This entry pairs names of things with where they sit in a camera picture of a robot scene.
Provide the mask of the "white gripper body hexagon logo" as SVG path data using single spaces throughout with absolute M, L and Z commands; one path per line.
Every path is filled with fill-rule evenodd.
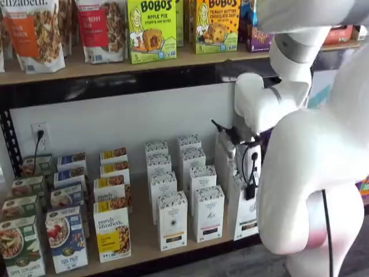
M 236 146 L 236 167 L 241 177 L 249 177 L 254 171 L 260 176 L 261 162 L 262 155 L 259 141 Z

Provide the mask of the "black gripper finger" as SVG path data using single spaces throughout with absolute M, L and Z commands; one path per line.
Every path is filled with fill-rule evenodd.
M 251 200 L 255 197 L 256 188 L 258 187 L 258 174 L 253 172 L 247 180 L 247 185 L 245 187 L 245 199 Z

